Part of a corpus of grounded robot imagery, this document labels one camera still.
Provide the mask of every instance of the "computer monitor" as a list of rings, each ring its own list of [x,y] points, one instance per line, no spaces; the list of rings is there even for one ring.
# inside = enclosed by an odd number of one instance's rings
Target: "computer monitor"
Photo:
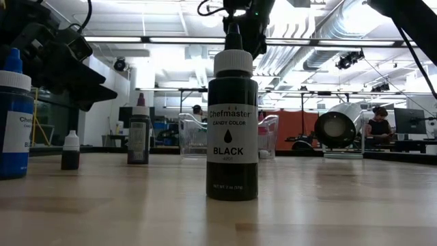
[[[396,133],[426,134],[425,113],[420,109],[395,108]]]
[[[155,123],[155,107],[149,107],[149,117],[152,124]],[[124,128],[129,128],[129,119],[132,116],[132,107],[120,107],[118,110],[118,120],[123,122]]]

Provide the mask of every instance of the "white bottle cap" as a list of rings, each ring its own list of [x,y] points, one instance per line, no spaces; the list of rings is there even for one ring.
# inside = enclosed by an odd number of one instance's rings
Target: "white bottle cap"
[[[64,141],[64,147],[62,150],[80,150],[79,137],[77,137],[76,131],[70,131],[70,134],[68,134]]]
[[[0,70],[0,86],[12,87],[30,92],[32,79],[24,74]]]
[[[148,115],[149,110],[144,106],[135,106],[132,107],[132,115]]]
[[[243,50],[224,50],[214,57],[214,76],[227,70],[239,70],[253,74],[252,55]]]

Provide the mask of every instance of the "workbench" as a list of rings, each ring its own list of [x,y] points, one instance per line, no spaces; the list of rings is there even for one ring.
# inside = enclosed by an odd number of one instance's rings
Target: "workbench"
[[[437,245],[434,166],[278,157],[259,164],[257,200],[222,202],[205,195],[205,159],[126,158],[30,158],[0,182],[1,245]]]

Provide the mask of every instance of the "metal cylinder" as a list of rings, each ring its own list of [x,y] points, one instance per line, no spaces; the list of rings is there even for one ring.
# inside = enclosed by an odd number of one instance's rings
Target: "metal cylinder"
[[[315,136],[329,148],[344,148],[352,144],[361,129],[361,107],[344,102],[322,114],[315,122]]]

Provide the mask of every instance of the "black shirt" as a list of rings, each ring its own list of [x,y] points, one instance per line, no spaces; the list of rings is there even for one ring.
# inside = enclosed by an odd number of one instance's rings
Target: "black shirt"
[[[381,122],[369,120],[369,125],[371,126],[370,134],[372,135],[382,135],[390,133],[390,124],[386,120],[383,120]]]

